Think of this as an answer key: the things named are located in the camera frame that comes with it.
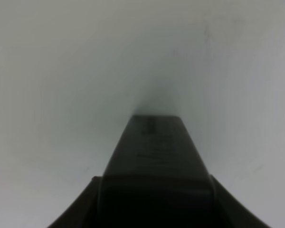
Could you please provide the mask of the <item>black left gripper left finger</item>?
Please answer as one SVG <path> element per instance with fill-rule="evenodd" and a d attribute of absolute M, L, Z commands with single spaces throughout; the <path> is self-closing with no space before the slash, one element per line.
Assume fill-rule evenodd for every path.
<path fill-rule="evenodd" d="M 49 228 L 97 228 L 97 201 L 101 177 L 93 177 L 78 198 Z"/>

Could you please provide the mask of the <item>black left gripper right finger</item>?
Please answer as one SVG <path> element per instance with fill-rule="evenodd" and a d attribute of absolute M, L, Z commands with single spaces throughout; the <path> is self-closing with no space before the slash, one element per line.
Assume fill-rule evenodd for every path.
<path fill-rule="evenodd" d="M 215 188 L 215 214 L 219 228 L 267 228 L 268 225 L 252 214 L 226 188 L 211 176 Z"/>

